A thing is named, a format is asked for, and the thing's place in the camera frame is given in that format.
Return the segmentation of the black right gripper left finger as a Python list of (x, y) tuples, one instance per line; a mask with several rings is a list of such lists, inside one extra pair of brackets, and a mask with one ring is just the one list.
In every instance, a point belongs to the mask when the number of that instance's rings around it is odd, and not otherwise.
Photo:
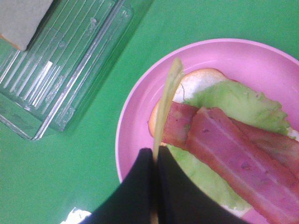
[(149, 224), (153, 167), (151, 149), (140, 149), (137, 159), (120, 186), (81, 223)]

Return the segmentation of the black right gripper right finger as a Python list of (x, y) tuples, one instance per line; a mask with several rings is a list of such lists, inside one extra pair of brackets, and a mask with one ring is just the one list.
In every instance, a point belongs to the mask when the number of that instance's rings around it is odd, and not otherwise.
[(168, 147), (159, 147), (158, 221), (160, 224), (245, 224), (201, 191), (184, 173)]

